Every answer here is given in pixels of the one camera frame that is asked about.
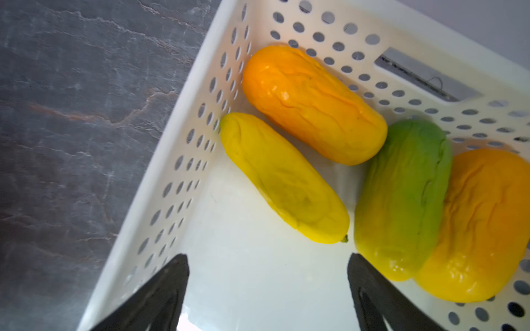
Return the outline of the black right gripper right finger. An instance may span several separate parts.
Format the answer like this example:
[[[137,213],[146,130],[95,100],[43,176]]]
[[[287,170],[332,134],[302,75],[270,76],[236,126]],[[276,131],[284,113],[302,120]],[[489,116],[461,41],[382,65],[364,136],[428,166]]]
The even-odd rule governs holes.
[[[361,330],[442,330],[362,255],[353,253],[347,276]]]

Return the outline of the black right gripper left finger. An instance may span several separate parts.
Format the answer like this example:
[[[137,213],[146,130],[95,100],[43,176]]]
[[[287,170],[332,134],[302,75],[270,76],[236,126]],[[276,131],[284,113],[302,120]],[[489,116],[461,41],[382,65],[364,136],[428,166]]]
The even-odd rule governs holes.
[[[176,330],[190,275],[188,257],[176,255],[93,330]]]

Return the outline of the yellow green mango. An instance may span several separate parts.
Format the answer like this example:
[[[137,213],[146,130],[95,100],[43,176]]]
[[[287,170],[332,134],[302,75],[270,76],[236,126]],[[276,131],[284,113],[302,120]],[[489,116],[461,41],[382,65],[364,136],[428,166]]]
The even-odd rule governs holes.
[[[436,124],[389,126],[372,158],[355,210],[355,244],[391,281],[415,277],[438,241],[452,164],[451,143]]]

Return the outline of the small yellow mango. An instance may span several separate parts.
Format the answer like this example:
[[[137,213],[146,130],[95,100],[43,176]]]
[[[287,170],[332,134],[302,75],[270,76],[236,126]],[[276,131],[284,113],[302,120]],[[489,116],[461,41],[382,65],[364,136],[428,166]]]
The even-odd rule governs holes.
[[[320,244],[349,240],[349,213],[335,190],[270,125],[231,113],[220,121],[219,135],[230,160],[285,223]]]

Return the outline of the yellow orange long mango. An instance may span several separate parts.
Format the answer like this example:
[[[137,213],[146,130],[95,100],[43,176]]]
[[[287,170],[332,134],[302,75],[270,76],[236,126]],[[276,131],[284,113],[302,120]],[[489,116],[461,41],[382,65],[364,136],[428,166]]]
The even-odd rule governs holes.
[[[454,157],[436,248],[414,281],[434,297],[473,303],[497,295],[529,241],[529,162],[504,150]]]

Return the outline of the orange wrinkled small mango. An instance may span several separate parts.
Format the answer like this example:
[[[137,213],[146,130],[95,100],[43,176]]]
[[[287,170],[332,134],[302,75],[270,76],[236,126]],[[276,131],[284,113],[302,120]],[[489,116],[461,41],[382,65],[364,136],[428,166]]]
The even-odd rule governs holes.
[[[386,141],[383,116],[298,49],[276,45],[257,51],[242,87],[270,121],[336,163],[362,164]]]

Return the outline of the white perforated plastic basket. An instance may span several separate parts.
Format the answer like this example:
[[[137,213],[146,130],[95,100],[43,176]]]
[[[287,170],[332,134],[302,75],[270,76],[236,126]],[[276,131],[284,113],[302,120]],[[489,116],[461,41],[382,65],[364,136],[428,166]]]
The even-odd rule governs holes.
[[[529,157],[529,69],[398,1],[223,1],[154,152],[79,329],[144,293],[179,254],[180,330],[357,330],[346,268],[356,247],[285,224],[226,156],[219,123],[255,114],[250,57],[287,44],[389,123],[423,118],[456,154]]]

